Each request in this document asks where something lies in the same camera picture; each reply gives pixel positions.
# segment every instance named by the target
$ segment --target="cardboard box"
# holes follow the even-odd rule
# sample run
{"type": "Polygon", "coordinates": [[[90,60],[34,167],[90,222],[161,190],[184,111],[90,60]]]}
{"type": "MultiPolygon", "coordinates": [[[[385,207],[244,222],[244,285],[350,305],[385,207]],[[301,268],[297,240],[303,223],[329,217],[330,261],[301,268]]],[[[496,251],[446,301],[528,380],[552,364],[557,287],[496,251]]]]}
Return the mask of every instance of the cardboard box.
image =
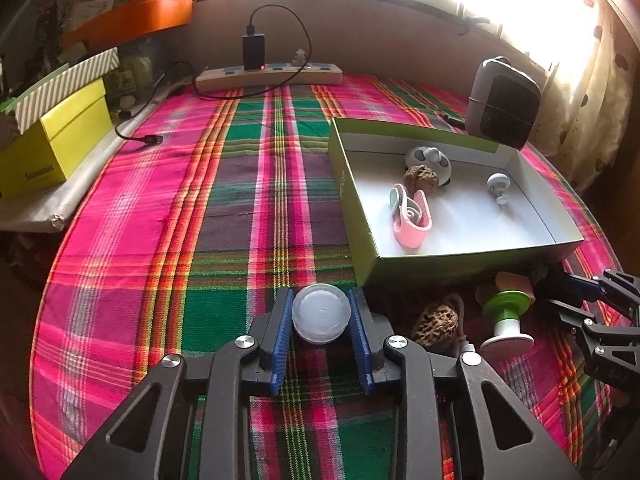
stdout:
{"type": "Polygon", "coordinates": [[[490,277],[562,260],[583,240],[553,190],[508,146],[409,124],[334,118],[328,151],[359,286],[417,288],[490,277]],[[405,153],[417,146],[444,152],[452,177],[427,197],[433,227],[412,250],[394,238],[388,196],[402,182],[405,153]],[[511,179],[502,207],[486,187],[498,172],[511,179]]]}
{"type": "Polygon", "coordinates": [[[26,133],[54,106],[119,65],[118,49],[112,48],[47,75],[0,112],[0,150],[26,133]]]}
{"type": "Polygon", "coordinates": [[[64,182],[112,127],[101,78],[64,99],[0,152],[5,198],[64,182]]]}

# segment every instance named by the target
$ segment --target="translucent plastic lid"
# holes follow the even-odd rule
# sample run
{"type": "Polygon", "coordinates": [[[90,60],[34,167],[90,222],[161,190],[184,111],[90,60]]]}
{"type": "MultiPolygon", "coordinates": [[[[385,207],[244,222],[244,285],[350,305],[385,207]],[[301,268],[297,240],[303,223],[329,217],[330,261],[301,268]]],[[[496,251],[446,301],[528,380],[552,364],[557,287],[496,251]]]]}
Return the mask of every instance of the translucent plastic lid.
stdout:
{"type": "Polygon", "coordinates": [[[293,326],[300,337],[313,344],[336,339],[349,323],[351,307],[339,288],[315,283],[303,288],[293,299],[293,326]]]}

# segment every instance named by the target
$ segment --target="black cable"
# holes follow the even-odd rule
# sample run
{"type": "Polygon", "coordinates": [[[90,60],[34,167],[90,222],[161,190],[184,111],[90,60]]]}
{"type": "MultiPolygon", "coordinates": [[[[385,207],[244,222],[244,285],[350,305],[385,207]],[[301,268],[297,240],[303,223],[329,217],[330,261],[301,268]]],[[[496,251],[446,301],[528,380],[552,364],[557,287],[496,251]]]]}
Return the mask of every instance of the black cable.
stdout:
{"type": "Polygon", "coordinates": [[[514,115],[511,112],[508,112],[507,110],[503,110],[502,108],[498,108],[497,106],[490,105],[489,103],[483,103],[482,101],[479,101],[478,99],[473,99],[471,97],[469,97],[469,100],[475,103],[478,103],[479,105],[484,105],[488,108],[491,108],[492,110],[497,110],[498,112],[508,115],[512,119],[516,119],[517,121],[520,121],[521,123],[525,123],[527,126],[531,126],[533,128],[533,123],[530,123],[529,121],[524,120],[522,117],[518,117],[517,115],[514,115]]]}
{"type": "MultiPolygon", "coordinates": [[[[235,101],[235,100],[238,100],[238,99],[245,99],[245,98],[249,98],[249,97],[257,97],[257,96],[260,96],[260,95],[267,94],[268,92],[271,92],[273,90],[277,90],[278,88],[281,88],[284,85],[286,85],[289,81],[291,81],[293,78],[295,78],[297,75],[299,75],[307,67],[307,65],[309,64],[309,61],[311,60],[311,55],[312,55],[312,52],[313,52],[313,45],[311,43],[311,38],[309,37],[309,33],[306,30],[305,24],[302,22],[300,17],[293,10],[289,9],[289,7],[286,7],[286,6],[283,6],[283,5],[265,4],[263,6],[257,7],[257,9],[254,9],[254,11],[251,13],[251,16],[249,17],[249,25],[248,25],[247,29],[249,29],[250,27],[254,26],[255,13],[258,12],[260,9],[264,9],[265,7],[277,7],[279,9],[288,10],[298,20],[298,23],[300,24],[300,26],[302,27],[303,32],[305,33],[306,42],[308,43],[308,47],[309,47],[309,54],[308,54],[308,56],[306,56],[305,62],[302,64],[302,66],[297,70],[297,72],[295,74],[291,75],[290,77],[287,77],[282,83],[279,83],[276,86],[272,86],[270,88],[265,88],[264,90],[260,90],[259,92],[253,92],[251,94],[243,94],[243,95],[240,95],[240,96],[233,96],[233,97],[213,96],[213,95],[206,95],[206,94],[201,94],[200,93],[200,91],[198,90],[198,86],[196,85],[196,73],[195,73],[195,70],[194,70],[193,66],[191,65],[191,63],[189,63],[188,61],[176,61],[164,72],[164,74],[162,74],[162,77],[154,85],[154,88],[153,88],[153,90],[151,92],[151,97],[149,97],[149,99],[146,101],[145,105],[142,108],[140,108],[140,110],[138,110],[133,115],[129,111],[121,112],[120,113],[120,118],[124,119],[124,120],[133,120],[133,119],[135,119],[142,112],[142,110],[144,110],[149,105],[149,103],[153,100],[153,98],[156,96],[156,93],[158,92],[158,89],[160,88],[160,85],[165,80],[167,75],[171,72],[171,70],[174,69],[176,66],[180,66],[180,65],[186,65],[188,67],[188,69],[191,72],[191,85],[193,86],[193,91],[195,92],[195,94],[197,95],[197,97],[199,99],[202,99],[204,101],[235,101]]],[[[124,136],[123,134],[120,133],[120,131],[118,130],[117,126],[115,127],[115,132],[116,132],[117,136],[119,136],[121,139],[124,139],[124,140],[136,140],[138,142],[144,142],[145,144],[160,144],[162,142],[162,136],[159,136],[159,135],[146,135],[144,137],[127,137],[127,136],[124,136]]]]}

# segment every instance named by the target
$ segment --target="small figurine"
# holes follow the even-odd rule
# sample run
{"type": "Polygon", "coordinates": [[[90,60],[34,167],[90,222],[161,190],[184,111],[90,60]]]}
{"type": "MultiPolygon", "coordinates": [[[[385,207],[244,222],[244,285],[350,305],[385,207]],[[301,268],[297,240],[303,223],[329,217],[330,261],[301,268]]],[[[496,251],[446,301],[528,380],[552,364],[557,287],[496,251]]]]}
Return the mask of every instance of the small figurine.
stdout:
{"type": "Polygon", "coordinates": [[[495,196],[497,205],[505,205],[509,202],[503,194],[509,189],[511,180],[504,173],[494,173],[486,181],[489,192],[495,196]]]}
{"type": "Polygon", "coordinates": [[[303,66],[305,62],[306,62],[306,53],[302,48],[299,48],[298,51],[296,52],[296,57],[293,58],[293,61],[291,62],[291,64],[293,66],[303,66]]]}
{"type": "Polygon", "coordinates": [[[438,148],[418,146],[409,150],[404,157],[407,168],[427,166],[438,176],[438,186],[446,186],[451,181],[451,161],[438,148]]]}
{"type": "Polygon", "coordinates": [[[435,171],[425,165],[409,168],[404,174],[404,185],[410,194],[421,190],[429,196],[438,187],[438,183],[439,179],[435,171]]]}

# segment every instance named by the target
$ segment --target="gray and white toy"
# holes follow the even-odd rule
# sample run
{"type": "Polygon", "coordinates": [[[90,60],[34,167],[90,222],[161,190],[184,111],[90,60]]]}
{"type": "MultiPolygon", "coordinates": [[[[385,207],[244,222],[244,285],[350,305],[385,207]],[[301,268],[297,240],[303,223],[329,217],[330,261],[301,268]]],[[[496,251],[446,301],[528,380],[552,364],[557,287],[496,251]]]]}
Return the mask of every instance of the gray and white toy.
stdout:
{"type": "Polygon", "coordinates": [[[404,156],[408,168],[427,166],[438,176],[438,186],[445,186],[451,180],[451,161],[438,148],[418,146],[404,156]]]}

